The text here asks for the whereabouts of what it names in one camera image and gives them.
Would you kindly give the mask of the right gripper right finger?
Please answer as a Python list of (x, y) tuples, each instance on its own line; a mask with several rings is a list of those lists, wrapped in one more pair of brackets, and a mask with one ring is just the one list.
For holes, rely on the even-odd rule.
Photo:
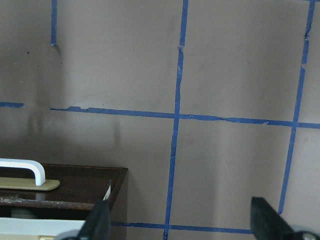
[(293, 230), (263, 198), (251, 198), (250, 229), (257, 240), (318, 240), (314, 232)]

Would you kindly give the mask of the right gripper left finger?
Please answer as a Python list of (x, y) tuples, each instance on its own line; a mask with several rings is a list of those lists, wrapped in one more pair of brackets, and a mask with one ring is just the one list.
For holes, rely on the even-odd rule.
[(80, 230), (58, 234), (56, 240), (110, 240), (111, 213), (108, 200), (98, 201), (85, 219)]

